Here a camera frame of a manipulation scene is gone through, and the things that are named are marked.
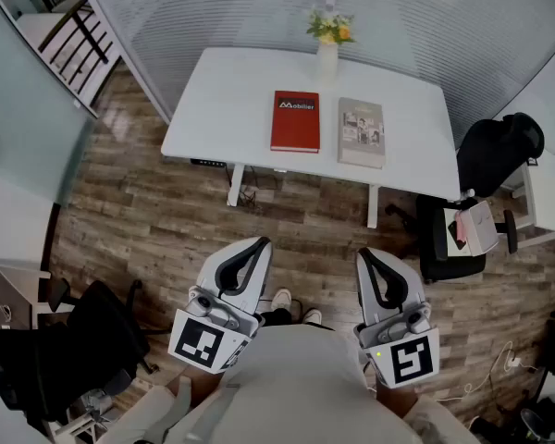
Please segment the grey photo cover book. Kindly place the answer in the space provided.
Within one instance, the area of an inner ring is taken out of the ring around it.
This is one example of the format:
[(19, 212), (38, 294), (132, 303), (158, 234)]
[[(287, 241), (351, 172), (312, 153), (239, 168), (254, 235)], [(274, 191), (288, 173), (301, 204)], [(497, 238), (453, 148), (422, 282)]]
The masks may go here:
[(383, 168), (386, 144), (382, 106), (340, 97), (338, 142), (339, 163)]

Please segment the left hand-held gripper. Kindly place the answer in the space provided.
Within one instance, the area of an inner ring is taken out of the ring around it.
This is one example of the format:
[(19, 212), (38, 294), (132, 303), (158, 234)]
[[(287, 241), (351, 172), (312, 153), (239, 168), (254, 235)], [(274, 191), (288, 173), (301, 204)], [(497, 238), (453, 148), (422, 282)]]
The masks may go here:
[(200, 288), (191, 287), (186, 308), (176, 311), (168, 353), (210, 374), (233, 366), (265, 323), (255, 311), (272, 254), (268, 237), (238, 240), (211, 254), (198, 275)]

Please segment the red book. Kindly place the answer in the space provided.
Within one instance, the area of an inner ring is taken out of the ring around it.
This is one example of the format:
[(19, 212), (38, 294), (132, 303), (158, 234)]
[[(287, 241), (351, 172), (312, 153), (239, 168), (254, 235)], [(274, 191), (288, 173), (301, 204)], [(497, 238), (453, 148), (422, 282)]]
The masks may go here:
[(270, 149), (279, 152), (319, 153), (318, 93), (275, 91)]

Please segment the white flat box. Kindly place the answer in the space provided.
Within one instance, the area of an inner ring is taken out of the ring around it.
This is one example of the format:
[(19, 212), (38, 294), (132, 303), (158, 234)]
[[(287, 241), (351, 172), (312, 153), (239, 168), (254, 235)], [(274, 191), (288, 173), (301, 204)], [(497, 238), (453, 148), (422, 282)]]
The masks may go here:
[(469, 257), (472, 255), (471, 250), (469, 248), (468, 242), (467, 245), (465, 246), (465, 248), (461, 251), (459, 251), (455, 244), (454, 241), (452, 240), (452, 238), (450, 237), (450, 234), (448, 232), (448, 225), (452, 222), (452, 221), (456, 221), (455, 220), (455, 215), (457, 214), (457, 212), (460, 210), (454, 210), (454, 209), (448, 209), (445, 208), (443, 210), (444, 212), (444, 216), (445, 216), (445, 233), (446, 233), (446, 239), (447, 239), (447, 251), (448, 251), (448, 257)]

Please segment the person's black trousers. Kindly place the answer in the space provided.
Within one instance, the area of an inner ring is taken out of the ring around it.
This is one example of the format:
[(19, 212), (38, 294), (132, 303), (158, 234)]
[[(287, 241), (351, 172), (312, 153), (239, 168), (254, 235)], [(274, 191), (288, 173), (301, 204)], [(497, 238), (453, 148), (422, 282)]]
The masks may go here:
[(270, 309), (260, 313), (260, 316), (264, 319), (265, 327), (294, 325), (298, 324), (302, 318), (298, 300), (272, 302)]

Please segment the pink cloth item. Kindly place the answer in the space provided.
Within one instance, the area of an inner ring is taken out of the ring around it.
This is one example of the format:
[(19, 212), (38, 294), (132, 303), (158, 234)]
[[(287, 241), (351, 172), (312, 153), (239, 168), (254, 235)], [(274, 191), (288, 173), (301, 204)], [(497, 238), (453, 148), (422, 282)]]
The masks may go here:
[(457, 239), (467, 243), (473, 227), (471, 214), (466, 210), (458, 211), (455, 220), (457, 223)]

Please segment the black office chair with headrest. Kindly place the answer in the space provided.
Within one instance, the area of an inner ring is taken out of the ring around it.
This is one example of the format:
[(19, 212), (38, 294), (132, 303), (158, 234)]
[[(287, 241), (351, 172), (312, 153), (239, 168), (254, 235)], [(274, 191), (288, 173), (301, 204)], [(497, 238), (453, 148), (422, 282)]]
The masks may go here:
[[(445, 208), (468, 209), (487, 199), (515, 170), (529, 159), (536, 159), (545, 147), (544, 133), (527, 114), (517, 112), (501, 120), (482, 119), (466, 133), (456, 154), (461, 198), (449, 201), (420, 194), (415, 201), (416, 215), (411, 216), (395, 204), (385, 208), (396, 215), (416, 241), (403, 255), (418, 253), (425, 283), (465, 278), (482, 272), (487, 253), (479, 256), (448, 257), (445, 233)], [(508, 239), (508, 250), (518, 250), (513, 212), (505, 210), (504, 220), (495, 222), (499, 235)]]

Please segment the white desk leg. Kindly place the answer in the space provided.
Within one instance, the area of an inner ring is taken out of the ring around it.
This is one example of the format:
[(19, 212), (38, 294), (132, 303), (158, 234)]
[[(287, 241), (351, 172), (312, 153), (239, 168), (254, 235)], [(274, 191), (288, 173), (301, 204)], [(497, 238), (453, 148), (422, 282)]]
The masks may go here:
[(378, 221), (378, 191), (377, 185), (370, 185), (368, 192), (367, 221), (368, 228), (376, 228)]
[(244, 164), (235, 163), (230, 178), (230, 187), (227, 197), (227, 205), (236, 207), (241, 194), (241, 182), (244, 173)]

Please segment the white side desk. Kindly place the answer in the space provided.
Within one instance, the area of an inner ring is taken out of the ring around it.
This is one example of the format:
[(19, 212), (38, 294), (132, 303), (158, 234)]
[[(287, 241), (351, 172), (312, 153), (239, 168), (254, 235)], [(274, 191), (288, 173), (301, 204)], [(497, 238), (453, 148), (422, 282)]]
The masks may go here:
[(549, 151), (535, 165), (524, 163), (501, 185), (512, 193), (513, 199), (524, 198), (526, 214), (515, 219), (516, 229), (540, 228), (545, 233), (531, 239), (519, 240), (518, 249), (555, 240), (555, 155)]

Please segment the white vase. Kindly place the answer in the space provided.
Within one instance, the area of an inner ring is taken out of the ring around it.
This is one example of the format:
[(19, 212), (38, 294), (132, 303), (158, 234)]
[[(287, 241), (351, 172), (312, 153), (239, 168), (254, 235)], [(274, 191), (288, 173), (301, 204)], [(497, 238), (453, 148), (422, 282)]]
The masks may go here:
[(324, 83), (337, 77), (339, 46), (336, 43), (320, 43), (316, 52), (317, 76)]

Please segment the grey cabinet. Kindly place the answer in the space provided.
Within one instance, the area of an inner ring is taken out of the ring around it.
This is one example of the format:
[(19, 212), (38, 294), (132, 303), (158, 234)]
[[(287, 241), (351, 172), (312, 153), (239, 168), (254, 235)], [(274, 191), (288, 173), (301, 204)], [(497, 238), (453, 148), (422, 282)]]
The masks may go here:
[(0, 330), (37, 327), (40, 281), (50, 277), (37, 262), (0, 259)]

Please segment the black phone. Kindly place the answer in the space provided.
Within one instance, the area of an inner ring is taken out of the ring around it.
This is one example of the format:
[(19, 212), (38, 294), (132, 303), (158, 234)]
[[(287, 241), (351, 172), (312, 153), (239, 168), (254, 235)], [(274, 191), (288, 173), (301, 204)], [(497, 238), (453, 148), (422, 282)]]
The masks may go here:
[(465, 246), (467, 245), (467, 243), (464, 240), (461, 240), (459, 238), (458, 235), (458, 226), (457, 226), (457, 222), (456, 221), (452, 221), (449, 225), (448, 225), (448, 232), (450, 234), (450, 237), (452, 238), (452, 240), (454, 241), (454, 244), (456, 246), (456, 248), (461, 251), (465, 248)]

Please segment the person's left forearm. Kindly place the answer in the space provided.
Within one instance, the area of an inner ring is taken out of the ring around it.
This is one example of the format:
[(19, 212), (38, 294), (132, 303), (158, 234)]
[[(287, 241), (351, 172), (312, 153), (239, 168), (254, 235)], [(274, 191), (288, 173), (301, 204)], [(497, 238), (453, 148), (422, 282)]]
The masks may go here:
[(167, 383), (166, 388), (175, 396), (181, 387), (181, 379), (191, 381), (191, 407), (195, 408), (205, 401), (219, 386), (223, 374), (210, 374), (192, 365), (188, 365), (175, 378)]

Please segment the black stair railing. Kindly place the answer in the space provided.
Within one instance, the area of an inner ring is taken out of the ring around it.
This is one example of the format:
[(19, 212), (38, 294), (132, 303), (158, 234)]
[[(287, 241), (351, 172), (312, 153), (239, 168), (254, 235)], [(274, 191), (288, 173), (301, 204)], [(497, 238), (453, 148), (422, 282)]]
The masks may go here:
[(38, 53), (71, 91), (81, 95), (111, 59), (113, 42), (88, 0), (41, 0), (55, 24)]

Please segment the person's white shirt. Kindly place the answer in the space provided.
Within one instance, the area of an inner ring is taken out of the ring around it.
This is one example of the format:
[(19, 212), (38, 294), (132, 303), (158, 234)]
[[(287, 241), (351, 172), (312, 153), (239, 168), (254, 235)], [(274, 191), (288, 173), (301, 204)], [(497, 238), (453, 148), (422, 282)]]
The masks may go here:
[[(150, 389), (97, 444), (154, 444), (177, 396)], [(479, 444), (427, 396), (399, 418), (372, 395), (359, 353), (311, 325), (263, 327), (218, 388), (169, 427), (163, 444)]]

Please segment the person's right forearm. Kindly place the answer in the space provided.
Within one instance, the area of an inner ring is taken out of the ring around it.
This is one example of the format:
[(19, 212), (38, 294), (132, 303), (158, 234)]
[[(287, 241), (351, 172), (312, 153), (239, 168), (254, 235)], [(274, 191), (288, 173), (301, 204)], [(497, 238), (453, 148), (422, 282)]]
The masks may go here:
[(399, 418), (404, 418), (417, 403), (418, 395), (412, 388), (388, 388), (377, 381), (376, 400)]

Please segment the yellow and green flower bouquet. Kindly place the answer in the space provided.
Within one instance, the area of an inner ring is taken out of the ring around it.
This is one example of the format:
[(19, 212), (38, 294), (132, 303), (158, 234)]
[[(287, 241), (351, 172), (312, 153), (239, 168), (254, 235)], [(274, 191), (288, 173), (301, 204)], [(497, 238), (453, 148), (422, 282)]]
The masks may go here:
[(307, 34), (312, 35), (321, 44), (354, 43), (352, 23), (354, 16), (333, 14), (313, 10), (309, 16)]

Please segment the person's left white shoe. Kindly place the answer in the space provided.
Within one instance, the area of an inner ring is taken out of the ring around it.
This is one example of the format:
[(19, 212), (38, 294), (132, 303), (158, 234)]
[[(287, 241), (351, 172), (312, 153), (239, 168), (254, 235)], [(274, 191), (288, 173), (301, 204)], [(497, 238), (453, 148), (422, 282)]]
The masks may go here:
[(274, 295), (271, 302), (271, 310), (276, 311), (278, 309), (284, 309), (289, 312), (291, 308), (291, 304), (292, 304), (291, 292), (286, 288), (282, 288), (278, 290)]

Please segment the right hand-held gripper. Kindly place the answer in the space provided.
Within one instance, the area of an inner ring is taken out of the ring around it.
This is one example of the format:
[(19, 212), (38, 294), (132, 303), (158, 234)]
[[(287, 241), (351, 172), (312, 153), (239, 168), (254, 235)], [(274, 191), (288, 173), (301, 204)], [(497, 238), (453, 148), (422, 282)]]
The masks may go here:
[[(439, 331), (430, 324), (418, 273), (399, 257), (368, 247), (358, 251), (356, 270), (364, 324), (354, 333), (378, 380), (396, 389), (436, 375)], [(394, 311), (403, 313), (389, 318)]]

